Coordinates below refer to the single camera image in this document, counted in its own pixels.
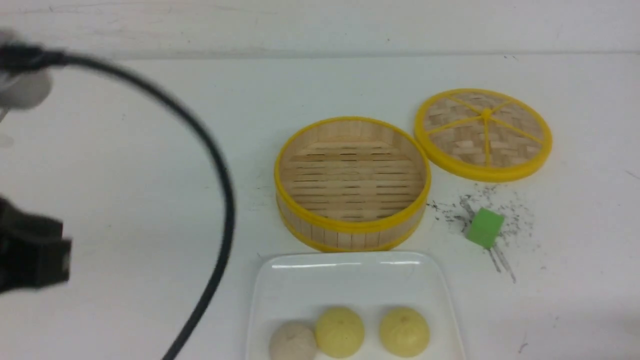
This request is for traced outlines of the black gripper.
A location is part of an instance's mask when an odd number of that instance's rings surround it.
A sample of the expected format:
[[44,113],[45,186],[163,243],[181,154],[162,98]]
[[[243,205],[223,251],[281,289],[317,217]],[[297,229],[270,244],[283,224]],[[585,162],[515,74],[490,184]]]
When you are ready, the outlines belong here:
[[73,242],[64,224],[0,199],[0,291],[43,289],[70,278]]

